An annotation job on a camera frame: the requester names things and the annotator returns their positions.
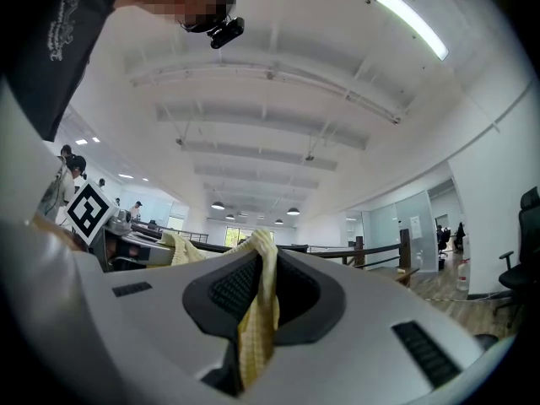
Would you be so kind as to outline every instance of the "chair armrest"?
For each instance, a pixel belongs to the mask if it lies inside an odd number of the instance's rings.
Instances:
[[[514,253],[514,251],[506,252],[505,254],[499,256],[499,259],[500,259],[500,260],[504,260],[505,258],[509,257],[509,256],[512,255],[513,253]]]
[[[510,252],[506,252],[503,255],[499,256],[500,260],[504,260],[506,258],[506,268],[508,268],[508,270],[511,269],[510,255],[512,255],[513,253],[514,253],[514,251],[510,251]]]

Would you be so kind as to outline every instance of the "wooden post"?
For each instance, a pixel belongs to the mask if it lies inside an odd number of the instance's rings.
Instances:
[[[408,234],[408,229],[399,230],[399,238],[402,241],[402,247],[399,249],[399,267],[410,268],[411,267],[411,239]],[[405,279],[402,283],[406,287],[410,284],[410,277]]]
[[[354,242],[354,250],[355,251],[361,251],[364,249],[364,237],[361,235],[356,236],[356,241]],[[365,255],[358,255],[354,259],[354,265],[355,266],[363,266],[365,264]]]

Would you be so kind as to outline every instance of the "fluorescent light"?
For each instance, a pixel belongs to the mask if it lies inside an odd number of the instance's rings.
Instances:
[[[440,60],[444,60],[448,56],[448,48],[442,43],[439,36],[428,26],[420,15],[406,4],[403,0],[375,0],[380,4],[389,8],[399,18],[413,27],[416,32],[422,36],[422,39],[431,47]]]

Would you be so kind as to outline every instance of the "cable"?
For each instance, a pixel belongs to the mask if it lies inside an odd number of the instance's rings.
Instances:
[[[490,295],[488,295],[487,297],[482,297],[482,298],[480,298],[480,299],[474,299],[474,300],[428,299],[428,298],[426,298],[425,300],[427,300],[427,301],[458,301],[458,302],[463,302],[463,303],[465,303],[465,302],[471,303],[471,302],[473,302],[473,301],[489,300],[489,299],[491,299],[494,295],[499,295],[499,294],[501,294],[501,293],[502,293],[502,291],[499,291],[498,293],[490,294]]]
[[[67,171],[64,171],[60,175],[60,178],[57,180],[58,181],[57,197],[55,198],[54,203],[47,209],[47,211],[45,211],[45,216],[54,208],[54,206],[57,205],[58,197],[60,196],[60,187],[62,186],[62,182],[63,182],[64,176],[66,175],[66,173],[67,173]]]

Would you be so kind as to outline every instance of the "yellow cloth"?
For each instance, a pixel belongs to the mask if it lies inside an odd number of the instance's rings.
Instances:
[[[175,255],[172,257],[171,266],[205,259],[205,256],[188,239],[180,237],[177,233],[171,231],[163,231],[158,244],[175,248]]]
[[[204,259],[189,240],[164,231],[161,244],[175,247],[171,265]],[[257,295],[238,326],[240,377],[248,388],[262,373],[273,354],[273,334],[278,329],[279,304],[276,297],[276,264],[278,248],[270,233],[256,229],[241,245],[226,253],[255,249],[262,258],[262,273]]]

